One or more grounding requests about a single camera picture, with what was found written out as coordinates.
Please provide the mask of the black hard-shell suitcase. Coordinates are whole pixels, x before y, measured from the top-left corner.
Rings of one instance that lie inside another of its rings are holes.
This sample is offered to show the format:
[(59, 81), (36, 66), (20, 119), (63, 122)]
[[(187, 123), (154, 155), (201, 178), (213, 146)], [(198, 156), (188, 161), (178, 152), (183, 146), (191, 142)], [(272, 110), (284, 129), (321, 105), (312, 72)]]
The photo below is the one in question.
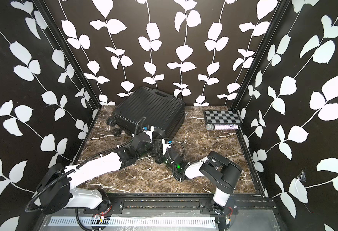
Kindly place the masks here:
[(185, 119), (183, 100), (163, 91), (142, 86), (129, 95), (112, 112), (106, 124), (119, 126), (133, 135), (138, 123), (150, 129), (153, 138), (172, 140)]

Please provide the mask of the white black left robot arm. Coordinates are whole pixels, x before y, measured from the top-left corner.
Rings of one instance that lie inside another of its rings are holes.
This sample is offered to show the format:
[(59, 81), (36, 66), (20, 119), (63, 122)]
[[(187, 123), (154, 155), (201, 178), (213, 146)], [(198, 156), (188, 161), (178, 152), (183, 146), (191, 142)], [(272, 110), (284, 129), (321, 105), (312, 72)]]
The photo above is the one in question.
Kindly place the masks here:
[(27, 203), (25, 211), (53, 214), (64, 208), (83, 208), (86, 213), (104, 215), (111, 209), (111, 202), (104, 190), (86, 190), (79, 188), (79, 185), (131, 166), (144, 155), (157, 155), (161, 147), (161, 140), (144, 132), (136, 134), (119, 147), (100, 152), (77, 165), (63, 167), (55, 164), (41, 180), (37, 193)]

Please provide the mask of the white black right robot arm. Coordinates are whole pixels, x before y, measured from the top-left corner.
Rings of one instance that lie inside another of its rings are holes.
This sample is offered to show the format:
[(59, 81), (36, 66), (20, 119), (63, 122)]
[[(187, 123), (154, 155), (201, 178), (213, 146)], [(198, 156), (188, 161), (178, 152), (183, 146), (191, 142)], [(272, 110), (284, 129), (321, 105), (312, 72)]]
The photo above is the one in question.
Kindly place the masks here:
[(165, 144), (155, 158), (158, 164), (165, 164), (179, 182), (197, 177), (206, 177), (210, 180), (216, 186), (213, 196), (215, 208), (227, 206), (242, 173), (242, 168), (238, 164), (214, 151), (203, 159), (184, 162), (174, 149)]

